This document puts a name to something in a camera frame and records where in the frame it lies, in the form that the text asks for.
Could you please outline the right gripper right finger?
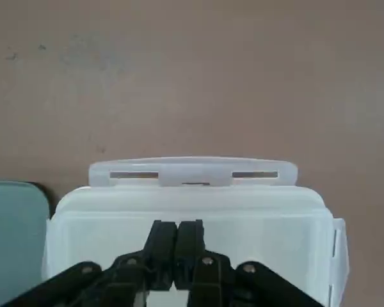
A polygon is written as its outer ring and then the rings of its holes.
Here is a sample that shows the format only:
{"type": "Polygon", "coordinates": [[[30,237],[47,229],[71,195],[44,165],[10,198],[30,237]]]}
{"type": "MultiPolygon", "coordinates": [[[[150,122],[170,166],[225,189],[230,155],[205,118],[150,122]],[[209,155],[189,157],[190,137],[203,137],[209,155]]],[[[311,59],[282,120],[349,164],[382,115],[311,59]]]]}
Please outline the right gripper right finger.
{"type": "Polygon", "coordinates": [[[183,221],[175,244],[175,287],[187,290],[187,306],[320,306],[321,303],[265,265],[205,248],[201,220],[183,221]]]}

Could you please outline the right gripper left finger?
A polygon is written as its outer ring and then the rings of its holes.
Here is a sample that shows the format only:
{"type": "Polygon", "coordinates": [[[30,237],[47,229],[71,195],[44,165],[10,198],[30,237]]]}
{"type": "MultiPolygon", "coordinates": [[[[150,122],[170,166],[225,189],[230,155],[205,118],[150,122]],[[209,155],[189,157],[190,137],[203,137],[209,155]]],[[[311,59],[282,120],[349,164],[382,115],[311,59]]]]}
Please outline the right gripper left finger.
{"type": "Polygon", "coordinates": [[[155,220],[143,249],[118,256],[107,269],[75,264],[5,306],[146,306],[151,291],[172,286],[176,238],[174,222],[155,220]]]}

